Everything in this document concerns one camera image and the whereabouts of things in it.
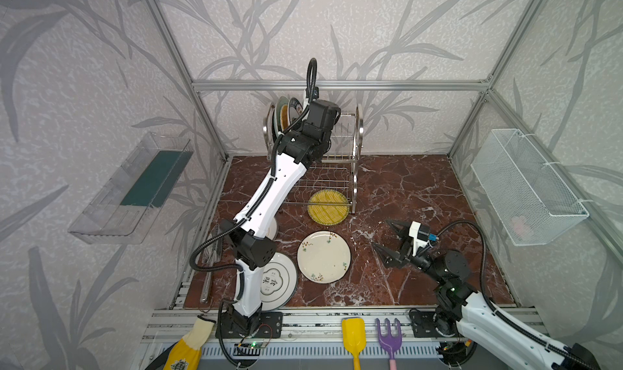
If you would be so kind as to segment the left orange sunburst plate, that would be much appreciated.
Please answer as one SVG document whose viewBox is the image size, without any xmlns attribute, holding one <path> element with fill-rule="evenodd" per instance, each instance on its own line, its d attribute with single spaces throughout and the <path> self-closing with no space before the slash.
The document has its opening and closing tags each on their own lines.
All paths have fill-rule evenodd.
<svg viewBox="0 0 623 370">
<path fill-rule="evenodd" d="M 270 224 L 269 224 L 269 228 L 267 230 L 266 233 L 266 237 L 271 239 L 271 240 L 275 240 L 276 236 L 278 233 L 278 223 L 277 220 L 275 218 L 272 218 Z"/>
</svg>

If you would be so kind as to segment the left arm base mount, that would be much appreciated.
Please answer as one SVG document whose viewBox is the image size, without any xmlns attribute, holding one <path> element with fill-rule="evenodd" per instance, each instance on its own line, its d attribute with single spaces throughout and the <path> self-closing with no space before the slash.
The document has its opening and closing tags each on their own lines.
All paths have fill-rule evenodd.
<svg viewBox="0 0 623 370">
<path fill-rule="evenodd" d="M 284 314 L 280 312 L 261 312 L 244 317 L 235 310 L 226 311 L 219 318 L 216 337 L 279 339 L 282 334 L 283 316 Z"/>
</svg>

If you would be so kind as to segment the orange woven plate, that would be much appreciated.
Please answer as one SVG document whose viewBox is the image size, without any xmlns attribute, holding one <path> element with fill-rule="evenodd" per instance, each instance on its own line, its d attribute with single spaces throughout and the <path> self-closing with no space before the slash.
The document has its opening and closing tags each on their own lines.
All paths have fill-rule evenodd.
<svg viewBox="0 0 623 370">
<path fill-rule="evenodd" d="M 282 111 L 281 122 L 283 131 L 285 131 L 292 125 L 298 115 L 295 100 L 296 98 L 290 98 L 285 111 Z"/>
</svg>

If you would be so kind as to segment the cream floral plate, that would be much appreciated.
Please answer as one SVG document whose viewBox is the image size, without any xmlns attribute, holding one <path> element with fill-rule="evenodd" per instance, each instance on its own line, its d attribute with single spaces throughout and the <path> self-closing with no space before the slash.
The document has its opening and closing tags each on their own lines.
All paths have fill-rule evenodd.
<svg viewBox="0 0 623 370">
<path fill-rule="evenodd" d="M 320 231 L 302 240 L 297 263 L 303 276 L 316 283 L 330 284 L 342 279 L 350 268 L 351 254 L 340 235 Z"/>
</svg>

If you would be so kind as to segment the white plate black emblem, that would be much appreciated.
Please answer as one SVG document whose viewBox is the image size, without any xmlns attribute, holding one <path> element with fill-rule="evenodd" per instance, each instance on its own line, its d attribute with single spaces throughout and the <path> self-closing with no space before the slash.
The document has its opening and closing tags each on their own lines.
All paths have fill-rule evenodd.
<svg viewBox="0 0 623 370">
<path fill-rule="evenodd" d="M 261 282 L 262 311 L 270 312 L 285 306 L 295 294 L 298 277 L 292 259 L 283 253 L 275 253 L 264 267 Z"/>
</svg>

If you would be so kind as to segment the yellow toy shovel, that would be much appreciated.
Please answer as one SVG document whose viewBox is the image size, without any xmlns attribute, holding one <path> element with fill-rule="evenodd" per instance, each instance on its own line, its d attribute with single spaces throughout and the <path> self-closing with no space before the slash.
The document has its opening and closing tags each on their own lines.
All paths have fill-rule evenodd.
<svg viewBox="0 0 623 370">
<path fill-rule="evenodd" d="M 360 353 L 367 344 L 364 320 L 359 317 L 342 320 L 342 340 L 345 349 L 353 356 L 354 370 L 361 370 Z"/>
</svg>

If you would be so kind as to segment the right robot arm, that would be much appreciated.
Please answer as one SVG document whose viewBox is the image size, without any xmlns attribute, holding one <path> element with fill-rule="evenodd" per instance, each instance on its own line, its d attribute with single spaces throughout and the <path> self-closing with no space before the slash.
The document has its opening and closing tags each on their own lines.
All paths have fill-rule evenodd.
<svg viewBox="0 0 623 370">
<path fill-rule="evenodd" d="M 433 253 L 439 240 L 420 222 L 387 220 L 401 240 L 392 250 L 373 244 L 387 268 L 414 266 L 436 282 L 436 319 L 444 336 L 460 334 L 483 347 L 513 369 L 597 369 L 595 356 L 584 346 L 551 339 L 498 307 L 486 295 L 486 263 L 480 263 L 480 287 L 469 284 L 467 258 L 455 249 Z"/>
</svg>

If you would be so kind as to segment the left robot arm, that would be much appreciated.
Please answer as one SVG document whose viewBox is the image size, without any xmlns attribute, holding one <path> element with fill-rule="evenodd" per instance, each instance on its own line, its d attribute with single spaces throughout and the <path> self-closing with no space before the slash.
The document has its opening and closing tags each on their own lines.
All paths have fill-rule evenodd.
<svg viewBox="0 0 623 370">
<path fill-rule="evenodd" d="M 319 99 L 316 86 L 317 60 L 308 64 L 306 105 L 288 128 L 277 135 L 271 154 L 271 166 L 251 200 L 232 221 L 222 223 L 222 232 L 204 241 L 189 257 L 194 271 L 214 272 L 236 269 L 236 297 L 228 302 L 226 314 L 239 326 L 252 329 L 260 321 L 261 281 L 264 267 L 272 260 L 277 245 L 267 237 L 269 225 L 290 190 L 315 162 L 329 151 L 334 125 L 341 108 Z M 198 256 L 222 238 L 228 238 L 235 250 L 235 262 L 221 266 L 199 266 Z"/>
</svg>

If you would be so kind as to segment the yellow green woven plate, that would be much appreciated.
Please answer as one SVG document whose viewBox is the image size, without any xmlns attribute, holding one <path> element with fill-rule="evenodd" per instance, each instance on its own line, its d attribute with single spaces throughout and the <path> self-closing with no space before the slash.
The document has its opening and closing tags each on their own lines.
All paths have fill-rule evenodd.
<svg viewBox="0 0 623 370">
<path fill-rule="evenodd" d="M 350 213 L 347 197 L 337 190 L 324 189 L 315 193 L 308 202 L 311 219 L 323 226 L 334 226 L 344 221 Z"/>
</svg>

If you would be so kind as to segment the green rim white plate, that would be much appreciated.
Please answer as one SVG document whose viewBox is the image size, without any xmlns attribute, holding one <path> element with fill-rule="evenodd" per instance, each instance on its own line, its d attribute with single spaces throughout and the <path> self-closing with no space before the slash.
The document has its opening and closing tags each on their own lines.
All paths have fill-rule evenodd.
<svg viewBox="0 0 623 370">
<path fill-rule="evenodd" d="M 303 105 L 301 104 L 301 102 L 295 97 L 290 98 L 288 104 L 288 119 L 290 125 L 293 125 L 293 123 L 295 123 L 295 120 L 297 120 L 302 114 Z"/>
</svg>

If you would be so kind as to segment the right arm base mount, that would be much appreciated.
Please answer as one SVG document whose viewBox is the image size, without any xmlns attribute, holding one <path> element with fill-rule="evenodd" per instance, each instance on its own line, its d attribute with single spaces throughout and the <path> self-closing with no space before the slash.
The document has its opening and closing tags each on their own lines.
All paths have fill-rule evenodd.
<svg viewBox="0 0 623 370">
<path fill-rule="evenodd" d="M 408 316 L 416 338 L 452 338 L 457 333 L 451 319 L 437 311 L 425 312 L 412 308 Z"/>
</svg>

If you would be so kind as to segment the steel dish rack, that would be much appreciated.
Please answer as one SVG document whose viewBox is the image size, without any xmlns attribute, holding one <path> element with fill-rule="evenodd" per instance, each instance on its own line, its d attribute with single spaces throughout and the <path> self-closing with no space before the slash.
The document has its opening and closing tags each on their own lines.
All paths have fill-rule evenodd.
<svg viewBox="0 0 623 370">
<path fill-rule="evenodd" d="M 345 196 L 343 204 L 354 214 L 358 197 L 358 171 L 363 143 L 360 109 L 342 112 L 331 136 L 332 146 L 292 188 L 286 204 L 310 205 L 312 195 L 331 189 Z"/>
</svg>

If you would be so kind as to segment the clear plastic wall shelf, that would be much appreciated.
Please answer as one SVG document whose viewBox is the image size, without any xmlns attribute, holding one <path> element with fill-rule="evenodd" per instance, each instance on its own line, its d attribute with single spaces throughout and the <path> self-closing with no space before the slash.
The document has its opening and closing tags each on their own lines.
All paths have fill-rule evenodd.
<svg viewBox="0 0 623 370">
<path fill-rule="evenodd" d="M 191 139 L 146 133 L 68 232 L 89 245 L 139 245 L 194 154 Z"/>
</svg>

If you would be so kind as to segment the yellow banana toy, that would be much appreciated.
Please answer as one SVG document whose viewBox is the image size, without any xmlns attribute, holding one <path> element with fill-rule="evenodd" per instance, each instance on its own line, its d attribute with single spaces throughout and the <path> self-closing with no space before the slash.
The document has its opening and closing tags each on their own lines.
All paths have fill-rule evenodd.
<svg viewBox="0 0 623 370">
<path fill-rule="evenodd" d="M 186 333 L 167 356 L 165 370 L 197 370 L 201 361 L 201 350 L 209 340 L 216 321 L 198 316 L 193 328 Z"/>
</svg>

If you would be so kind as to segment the light green flower plate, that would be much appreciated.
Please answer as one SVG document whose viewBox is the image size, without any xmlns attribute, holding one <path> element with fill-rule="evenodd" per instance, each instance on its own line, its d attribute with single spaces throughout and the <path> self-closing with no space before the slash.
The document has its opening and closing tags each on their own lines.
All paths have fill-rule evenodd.
<svg viewBox="0 0 623 370">
<path fill-rule="evenodd" d="M 282 133 L 289 125 L 289 99 L 281 96 L 274 112 L 274 132 Z"/>
</svg>

